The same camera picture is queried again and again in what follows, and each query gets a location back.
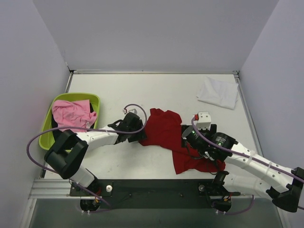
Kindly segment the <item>red t-shirt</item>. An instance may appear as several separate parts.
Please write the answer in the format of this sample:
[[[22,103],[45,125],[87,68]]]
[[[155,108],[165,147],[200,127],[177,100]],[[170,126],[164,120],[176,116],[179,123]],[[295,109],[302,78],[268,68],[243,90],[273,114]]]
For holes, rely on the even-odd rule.
[[[173,111],[151,108],[145,126],[147,138],[139,141],[142,146],[159,146],[172,151],[173,165],[176,174],[195,169],[200,172],[216,173],[226,167],[224,162],[213,162],[206,158],[199,159],[197,150],[189,145],[182,147],[182,120]]]

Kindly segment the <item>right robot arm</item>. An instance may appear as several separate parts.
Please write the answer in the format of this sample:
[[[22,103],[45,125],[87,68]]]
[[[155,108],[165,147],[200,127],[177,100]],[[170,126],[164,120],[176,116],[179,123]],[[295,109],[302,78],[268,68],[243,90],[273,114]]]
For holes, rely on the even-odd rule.
[[[211,183],[212,193],[244,193],[271,200],[278,208],[295,213],[304,187],[304,170],[280,166],[236,139],[217,132],[217,126],[198,130],[191,125],[181,127],[182,145],[198,151],[200,158],[212,163],[225,162],[250,173],[251,177],[217,170]]]

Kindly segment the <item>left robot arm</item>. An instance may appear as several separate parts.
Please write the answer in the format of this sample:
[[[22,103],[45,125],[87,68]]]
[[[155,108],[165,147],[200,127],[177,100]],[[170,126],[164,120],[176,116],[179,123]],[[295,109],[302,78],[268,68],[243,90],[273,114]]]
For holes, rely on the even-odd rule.
[[[86,152],[105,145],[116,145],[125,141],[132,143],[143,139],[146,139],[143,121],[137,114],[128,112],[124,119],[98,131],[63,131],[46,153],[44,160],[61,178],[75,181],[81,185],[81,191],[90,196],[101,187],[98,178],[81,165]]]

